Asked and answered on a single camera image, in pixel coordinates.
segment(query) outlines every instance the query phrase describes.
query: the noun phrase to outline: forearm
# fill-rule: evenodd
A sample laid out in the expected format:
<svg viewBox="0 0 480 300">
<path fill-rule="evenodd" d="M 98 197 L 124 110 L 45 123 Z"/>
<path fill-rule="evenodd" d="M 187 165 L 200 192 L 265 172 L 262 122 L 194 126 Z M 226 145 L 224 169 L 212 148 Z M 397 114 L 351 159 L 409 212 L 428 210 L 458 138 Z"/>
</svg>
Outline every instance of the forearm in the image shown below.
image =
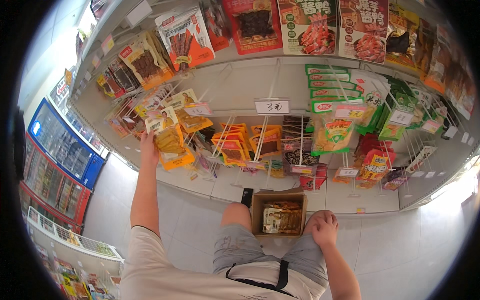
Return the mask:
<svg viewBox="0 0 480 300">
<path fill-rule="evenodd" d="M 156 198 L 156 166 L 142 164 L 130 210 L 130 225 L 146 227 L 160 236 Z"/>
<path fill-rule="evenodd" d="M 333 300 L 360 300 L 360 286 L 335 245 L 322 248 Z"/>
</svg>

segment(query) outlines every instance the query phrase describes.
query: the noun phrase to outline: t-shirt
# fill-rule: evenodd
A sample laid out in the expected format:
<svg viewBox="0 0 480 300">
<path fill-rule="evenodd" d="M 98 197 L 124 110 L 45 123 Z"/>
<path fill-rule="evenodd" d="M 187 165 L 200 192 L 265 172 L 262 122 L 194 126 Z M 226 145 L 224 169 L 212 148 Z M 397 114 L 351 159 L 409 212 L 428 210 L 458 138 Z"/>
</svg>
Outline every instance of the t-shirt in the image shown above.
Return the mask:
<svg viewBox="0 0 480 300">
<path fill-rule="evenodd" d="M 134 226 L 130 233 L 129 257 L 120 281 L 123 300 L 130 299 L 219 299 L 219 300 L 291 300 L 274 290 L 251 286 L 225 278 L 175 268 L 167 258 L 162 241 L 152 231 Z M 230 278 L 250 279 L 276 285 L 278 262 L 258 262 L 235 266 Z M 302 274 L 288 270 L 288 284 L 283 291 L 297 299 L 318 299 L 324 288 Z"/>
</svg>

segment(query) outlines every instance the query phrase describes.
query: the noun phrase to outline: white tile floor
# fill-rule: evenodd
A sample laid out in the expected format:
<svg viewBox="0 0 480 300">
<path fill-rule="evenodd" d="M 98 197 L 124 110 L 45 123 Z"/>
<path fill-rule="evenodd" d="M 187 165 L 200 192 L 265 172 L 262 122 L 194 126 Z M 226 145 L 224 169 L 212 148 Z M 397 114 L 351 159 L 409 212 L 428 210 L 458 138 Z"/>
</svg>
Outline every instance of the white tile floor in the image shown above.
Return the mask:
<svg viewBox="0 0 480 300">
<path fill-rule="evenodd" d="M 90 199 L 83 234 L 128 256 L 130 207 L 137 173 L 110 155 Z M 215 233 L 227 203 L 157 185 L 159 227 L 172 263 L 212 272 Z M 455 258 L 473 218 L 473 202 L 435 200 L 390 216 L 339 216 L 337 247 L 354 270 L 364 299 L 422 300 Z M 264 252 L 281 257 L 290 239 L 262 239 Z M 331 299 L 328 290 L 321 299 Z"/>
</svg>

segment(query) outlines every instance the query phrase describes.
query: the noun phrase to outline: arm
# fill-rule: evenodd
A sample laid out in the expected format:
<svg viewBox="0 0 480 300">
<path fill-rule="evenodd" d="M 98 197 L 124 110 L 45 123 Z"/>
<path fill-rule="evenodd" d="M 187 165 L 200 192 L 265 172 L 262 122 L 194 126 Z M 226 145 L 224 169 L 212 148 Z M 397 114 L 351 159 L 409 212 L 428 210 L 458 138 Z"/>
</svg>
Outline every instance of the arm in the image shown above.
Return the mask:
<svg viewBox="0 0 480 300">
<path fill-rule="evenodd" d="M 158 229 L 158 203 L 156 199 L 156 166 L 158 151 L 153 143 L 153 130 L 142 134 L 140 141 L 141 164 L 137 188 L 130 210 L 130 226 L 143 226 L 160 237 Z"/>
<path fill-rule="evenodd" d="M 327 265 L 328 283 L 333 300 L 360 300 L 360 286 L 340 252 L 335 242 L 338 222 L 331 212 L 326 215 L 326 221 L 318 218 L 317 226 L 313 226 L 312 235 L 320 246 Z"/>
</svg>

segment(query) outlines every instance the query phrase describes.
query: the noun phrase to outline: person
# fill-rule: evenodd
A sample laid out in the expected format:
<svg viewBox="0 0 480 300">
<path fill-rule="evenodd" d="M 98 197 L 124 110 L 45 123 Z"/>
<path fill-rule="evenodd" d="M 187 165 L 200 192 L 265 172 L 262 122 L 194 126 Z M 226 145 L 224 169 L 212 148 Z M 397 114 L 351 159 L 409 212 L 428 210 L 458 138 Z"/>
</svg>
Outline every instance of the person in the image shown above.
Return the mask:
<svg viewBox="0 0 480 300">
<path fill-rule="evenodd" d="M 173 120 L 172 120 L 172 118 L 170 118 L 168 116 L 166 111 L 162 111 L 162 117 L 163 117 L 163 128 L 162 129 L 165 129 L 168 126 L 173 125 Z"/>
<path fill-rule="evenodd" d="M 252 235 L 249 209 L 224 211 L 215 242 L 213 274 L 175 268 L 158 228 L 153 135 L 142 134 L 141 164 L 130 214 L 129 256 L 120 281 L 122 299 L 318 299 L 330 284 L 333 300 L 359 300 L 355 275 L 336 249 L 338 221 L 330 211 L 314 213 L 303 235 L 283 259 L 265 255 Z"/>
<path fill-rule="evenodd" d="M 195 102 L 193 101 L 193 98 L 190 97 L 190 96 L 188 96 L 187 93 L 183 93 L 182 95 L 183 95 L 183 97 L 185 98 L 185 99 L 184 99 L 185 104 L 195 103 Z"/>
</svg>

